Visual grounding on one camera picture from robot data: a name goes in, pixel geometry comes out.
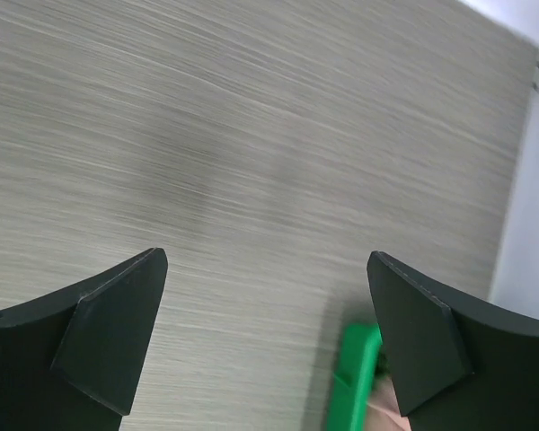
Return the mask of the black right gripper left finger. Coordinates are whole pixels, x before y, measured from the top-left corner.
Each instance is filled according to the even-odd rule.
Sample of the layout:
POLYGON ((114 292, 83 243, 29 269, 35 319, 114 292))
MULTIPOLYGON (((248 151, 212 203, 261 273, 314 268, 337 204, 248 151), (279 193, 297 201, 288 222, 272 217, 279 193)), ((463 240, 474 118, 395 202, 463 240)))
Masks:
POLYGON ((0 430, 117 430, 167 275, 161 248, 0 310, 0 430))

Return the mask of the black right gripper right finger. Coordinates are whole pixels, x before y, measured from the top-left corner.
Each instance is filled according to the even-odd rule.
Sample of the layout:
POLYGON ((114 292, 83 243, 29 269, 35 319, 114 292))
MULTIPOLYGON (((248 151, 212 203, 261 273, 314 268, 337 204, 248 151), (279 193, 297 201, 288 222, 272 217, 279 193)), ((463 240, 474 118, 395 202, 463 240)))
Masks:
POLYGON ((539 430, 539 320, 381 252, 367 275, 400 413, 414 430, 539 430))

